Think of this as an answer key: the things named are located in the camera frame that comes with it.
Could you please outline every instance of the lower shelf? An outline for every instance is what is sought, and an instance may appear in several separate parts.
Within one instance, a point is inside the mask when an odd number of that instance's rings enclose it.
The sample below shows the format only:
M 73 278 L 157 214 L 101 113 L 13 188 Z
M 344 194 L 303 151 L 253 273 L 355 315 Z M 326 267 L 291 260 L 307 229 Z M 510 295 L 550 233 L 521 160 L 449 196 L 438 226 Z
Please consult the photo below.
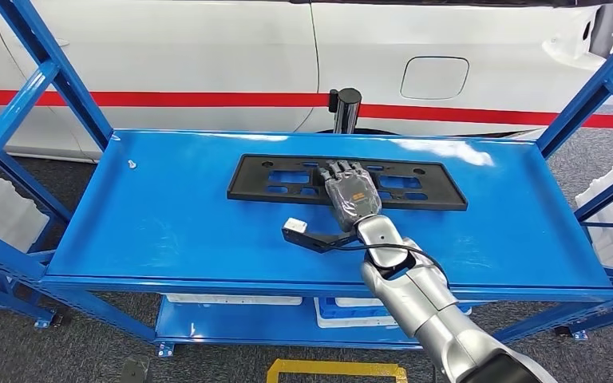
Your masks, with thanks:
M 314 301 L 299 306 L 173 303 L 163 298 L 156 340 L 174 343 L 420 349 L 398 326 L 322 329 Z

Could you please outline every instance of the blue shelf surface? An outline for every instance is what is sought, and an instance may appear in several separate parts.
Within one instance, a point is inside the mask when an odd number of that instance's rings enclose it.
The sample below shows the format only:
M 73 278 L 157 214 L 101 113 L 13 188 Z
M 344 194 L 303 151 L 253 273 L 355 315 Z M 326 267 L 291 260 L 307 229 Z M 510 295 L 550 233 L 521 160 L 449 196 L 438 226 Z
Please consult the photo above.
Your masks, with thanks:
M 43 281 L 90 290 L 369 297 L 362 253 L 321 255 L 283 240 L 290 217 L 310 231 L 337 233 L 327 206 L 227 199 L 246 153 L 443 163 L 469 202 L 466 211 L 384 214 L 441 263 L 454 290 L 509 288 L 515 298 L 521 289 L 535 300 L 613 296 L 533 142 L 449 137 L 115 131 Z
M 398 326 L 318 327 L 314 300 L 299 306 L 172 303 L 163 297 L 156 341 L 420 349 Z

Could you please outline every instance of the floor marking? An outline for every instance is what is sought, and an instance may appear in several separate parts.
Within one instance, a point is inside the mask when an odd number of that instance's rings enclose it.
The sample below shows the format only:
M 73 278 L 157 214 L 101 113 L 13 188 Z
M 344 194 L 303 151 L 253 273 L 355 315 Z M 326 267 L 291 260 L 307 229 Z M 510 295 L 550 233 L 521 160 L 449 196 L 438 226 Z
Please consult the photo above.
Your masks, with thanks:
M 317 373 L 359 377 L 395 377 L 396 383 L 408 383 L 405 369 L 391 363 L 351 361 L 299 361 L 276 359 L 267 371 L 267 383 L 278 383 L 279 373 Z

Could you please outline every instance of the shelf foot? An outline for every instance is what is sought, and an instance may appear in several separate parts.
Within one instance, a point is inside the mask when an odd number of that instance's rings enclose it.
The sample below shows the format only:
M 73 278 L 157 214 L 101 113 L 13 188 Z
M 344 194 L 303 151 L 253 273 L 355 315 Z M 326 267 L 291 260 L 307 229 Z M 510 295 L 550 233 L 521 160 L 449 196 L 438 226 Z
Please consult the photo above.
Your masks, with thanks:
M 161 342 L 159 343 L 156 354 L 159 357 L 171 357 L 175 351 L 175 343 Z

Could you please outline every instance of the robotic hand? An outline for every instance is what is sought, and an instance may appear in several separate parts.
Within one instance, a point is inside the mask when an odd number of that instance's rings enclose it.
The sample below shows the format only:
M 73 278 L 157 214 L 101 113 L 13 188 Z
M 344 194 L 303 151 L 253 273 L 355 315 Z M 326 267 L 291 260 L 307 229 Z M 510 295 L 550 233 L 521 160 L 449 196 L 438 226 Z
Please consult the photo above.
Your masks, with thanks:
M 457 308 L 440 266 L 379 214 L 382 202 L 367 170 L 345 160 L 331 161 L 328 167 L 319 172 L 334 215 L 344 231 L 354 231 L 367 247 L 363 281 L 448 381 L 556 382 L 532 359 L 485 333 Z

